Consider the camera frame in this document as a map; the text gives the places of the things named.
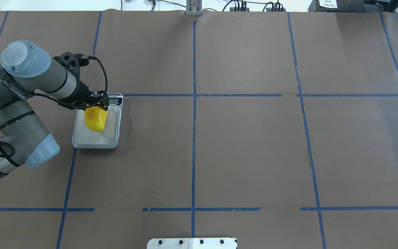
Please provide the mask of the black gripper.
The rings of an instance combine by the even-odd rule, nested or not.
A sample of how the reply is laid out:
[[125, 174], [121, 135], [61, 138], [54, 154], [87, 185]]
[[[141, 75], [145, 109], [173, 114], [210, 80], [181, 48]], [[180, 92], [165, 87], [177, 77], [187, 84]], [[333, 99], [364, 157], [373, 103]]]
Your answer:
[[108, 111], [110, 101], [109, 98], [104, 97], [104, 91], [92, 92], [84, 82], [79, 80], [76, 82], [76, 88], [71, 95], [66, 98], [58, 99], [58, 105], [67, 109], [82, 107], [82, 110], [85, 110], [92, 107], [99, 107], [104, 111]]

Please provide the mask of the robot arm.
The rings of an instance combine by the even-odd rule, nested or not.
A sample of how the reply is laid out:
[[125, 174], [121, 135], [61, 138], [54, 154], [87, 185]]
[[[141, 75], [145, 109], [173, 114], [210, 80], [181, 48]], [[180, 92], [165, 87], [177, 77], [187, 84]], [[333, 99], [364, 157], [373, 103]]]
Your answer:
[[60, 152], [60, 146], [28, 103], [35, 96], [67, 109], [107, 110], [106, 90], [93, 92], [80, 68], [95, 56], [63, 53], [51, 57], [28, 40], [8, 44], [0, 56], [0, 179], [22, 165], [36, 168]]

